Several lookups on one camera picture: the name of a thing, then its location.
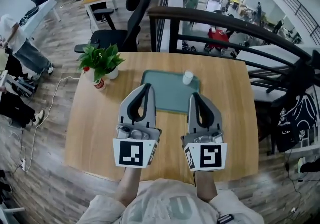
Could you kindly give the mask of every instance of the wood-grain floor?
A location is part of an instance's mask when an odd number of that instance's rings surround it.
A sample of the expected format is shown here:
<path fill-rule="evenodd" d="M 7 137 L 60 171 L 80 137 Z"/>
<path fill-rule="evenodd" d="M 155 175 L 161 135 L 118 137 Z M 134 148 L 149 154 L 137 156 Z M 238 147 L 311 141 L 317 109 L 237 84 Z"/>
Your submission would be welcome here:
<path fill-rule="evenodd" d="M 57 22 L 49 14 L 37 29 L 34 37 L 36 46 L 54 64 L 52 76 L 45 76 L 30 105 L 35 109 L 45 108 L 48 112 L 58 82 L 72 76 L 79 78 L 77 59 L 74 53 L 76 44 L 88 42 L 92 33 L 90 20 L 80 2 L 58 0 L 57 10 L 62 18 Z M 130 13 L 125 3 L 112 15 L 118 29 L 126 29 Z M 142 22 L 139 40 L 140 51 L 150 51 L 150 27 L 148 19 Z M 18 169 L 8 181 L 13 187 L 14 203 L 25 207 L 26 211 L 17 215 L 25 224 L 68 224 L 75 223 L 88 207 L 96 194 L 112 194 L 117 184 L 108 180 L 80 172 L 64 165 L 66 131 L 69 114 L 78 81 L 68 79 L 60 84 L 50 116 L 39 127 L 34 145 L 32 167 L 28 173 Z M 8 126 L 7 119 L 0 118 L 0 168 L 14 171 L 20 162 L 21 144 L 17 136 L 10 134 L 21 131 Z M 23 132 L 23 145 L 26 147 L 27 166 L 33 145 L 35 127 Z M 284 169 L 284 156 L 277 154 L 267 157 L 268 141 L 260 143 L 259 173 L 237 181 L 219 182 L 219 190 L 232 189 L 247 206 L 261 213 L 267 224 L 292 223 L 286 218 L 292 207 L 300 205 L 298 212 L 290 216 L 295 224 L 303 223 L 306 218 L 319 210 L 319 182 L 298 183 L 295 186 L 288 179 Z M 317 152 L 304 153 L 311 161 Z M 300 177 L 294 170 L 301 153 L 290 157 L 290 177 Z M 310 173 L 305 179 L 320 179 L 319 173 Z"/>

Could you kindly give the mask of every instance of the small white cup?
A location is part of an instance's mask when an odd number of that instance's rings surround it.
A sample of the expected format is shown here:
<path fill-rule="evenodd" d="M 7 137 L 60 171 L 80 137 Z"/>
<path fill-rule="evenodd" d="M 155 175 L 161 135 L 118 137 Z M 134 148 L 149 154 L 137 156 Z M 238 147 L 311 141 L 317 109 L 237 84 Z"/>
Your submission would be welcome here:
<path fill-rule="evenodd" d="M 183 81 L 184 85 L 189 85 L 191 83 L 191 81 L 193 80 L 193 78 L 194 78 L 194 74 L 191 71 L 187 70 L 187 71 L 185 71 L 185 73 L 183 75 L 182 81 Z"/>

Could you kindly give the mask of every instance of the black backpack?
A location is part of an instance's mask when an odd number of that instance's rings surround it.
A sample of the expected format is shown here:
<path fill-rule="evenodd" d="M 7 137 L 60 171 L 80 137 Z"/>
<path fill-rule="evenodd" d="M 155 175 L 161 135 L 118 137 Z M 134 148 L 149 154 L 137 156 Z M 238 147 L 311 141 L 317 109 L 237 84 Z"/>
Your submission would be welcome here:
<path fill-rule="evenodd" d="M 309 94 L 297 96 L 294 107 L 280 113 L 276 129 L 277 147 L 280 152 L 293 148 L 300 141 L 300 131 L 309 130 L 317 124 L 317 109 Z"/>

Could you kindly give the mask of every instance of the teal silicone mat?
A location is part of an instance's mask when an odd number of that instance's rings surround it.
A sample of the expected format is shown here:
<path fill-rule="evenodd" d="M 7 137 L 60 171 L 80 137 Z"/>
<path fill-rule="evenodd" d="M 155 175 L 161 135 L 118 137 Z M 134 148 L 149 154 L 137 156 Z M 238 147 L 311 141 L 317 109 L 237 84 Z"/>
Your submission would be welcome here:
<path fill-rule="evenodd" d="M 183 77 L 182 73 L 146 70 L 141 85 L 150 83 L 153 86 L 157 110 L 188 113 L 190 97 L 199 92 L 200 81 L 194 77 L 190 85 L 184 85 Z"/>

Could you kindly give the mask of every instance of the red object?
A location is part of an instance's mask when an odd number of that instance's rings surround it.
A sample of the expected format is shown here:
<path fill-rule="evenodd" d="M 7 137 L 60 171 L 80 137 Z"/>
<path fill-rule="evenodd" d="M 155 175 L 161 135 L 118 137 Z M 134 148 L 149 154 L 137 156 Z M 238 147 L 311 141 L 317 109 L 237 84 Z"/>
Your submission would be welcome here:
<path fill-rule="evenodd" d="M 229 42 L 228 36 L 223 34 L 221 35 L 220 32 L 223 32 L 222 30 L 216 30 L 216 33 L 213 33 L 212 30 L 210 29 L 208 32 L 208 36 L 210 39 L 214 39 L 214 40 L 219 40 L 219 41 L 224 41 L 224 42 Z M 224 46 L 219 46 L 219 45 L 214 45 L 214 44 L 209 44 L 210 49 L 213 49 L 214 47 L 218 47 L 218 48 L 225 48 L 228 49 L 227 47 Z"/>

